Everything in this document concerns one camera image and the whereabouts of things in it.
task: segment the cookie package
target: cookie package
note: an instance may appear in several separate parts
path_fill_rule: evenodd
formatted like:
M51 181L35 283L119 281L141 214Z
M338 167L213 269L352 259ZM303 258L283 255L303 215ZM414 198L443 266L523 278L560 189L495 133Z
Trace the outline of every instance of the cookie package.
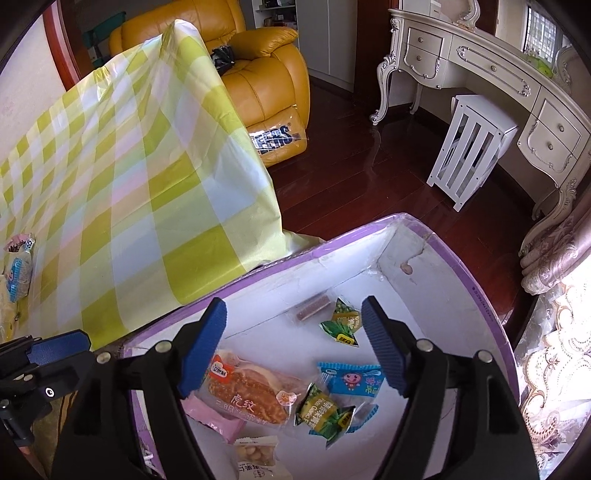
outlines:
M269 477L273 480L293 480L282 463L277 461L276 436L245 437L234 442L238 457L238 480Z

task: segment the white cabinet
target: white cabinet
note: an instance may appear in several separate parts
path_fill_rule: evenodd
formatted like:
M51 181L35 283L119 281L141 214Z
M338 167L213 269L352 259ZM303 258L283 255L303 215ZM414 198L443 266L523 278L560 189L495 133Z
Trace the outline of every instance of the white cabinet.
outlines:
M310 75L353 91L357 0L296 0L296 6Z

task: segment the metal screw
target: metal screw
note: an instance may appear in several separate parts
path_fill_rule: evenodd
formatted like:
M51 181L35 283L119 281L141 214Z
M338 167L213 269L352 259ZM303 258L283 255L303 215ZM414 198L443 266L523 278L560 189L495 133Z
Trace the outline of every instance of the metal screw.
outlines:
M486 364L489 364L492 362L492 355L486 350L480 350L478 352L478 359Z
M162 340L162 342L156 343L155 350L158 353L166 353L166 352L169 352L172 347L173 347L173 344L170 343L168 340Z
M426 338L421 338L417 340L417 348L422 352L429 353L433 351L433 344Z
M102 352L96 356L96 361L101 365L104 365L111 360L111 354L109 352Z

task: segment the yellow checkered fabric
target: yellow checkered fabric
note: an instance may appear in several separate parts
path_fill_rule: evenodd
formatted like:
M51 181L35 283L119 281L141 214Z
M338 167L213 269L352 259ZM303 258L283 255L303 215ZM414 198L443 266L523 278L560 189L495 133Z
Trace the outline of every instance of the yellow checkered fabric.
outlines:
M271 179L181 20L68 91L0 174L0 238L37 239L17 335L82 328L96 349L306 245L282 231Z

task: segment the sticker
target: sticker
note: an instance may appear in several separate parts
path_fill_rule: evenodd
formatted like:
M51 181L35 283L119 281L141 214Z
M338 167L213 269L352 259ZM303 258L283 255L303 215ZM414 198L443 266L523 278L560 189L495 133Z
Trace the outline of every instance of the sticker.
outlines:
M209 376L220 383L227 383L230 381L230 375L233 367L225 365L219 355L213 357L212 364L209 366Z
M336 341L340 343L346 343L347 345L355 345L355 339L346 336L344 333L340 333L336 336Z
M294 403L296 403L297 395L293 392L288 393L286 391L281 390L277 396L277 401L279 405L282 407L291 407Z

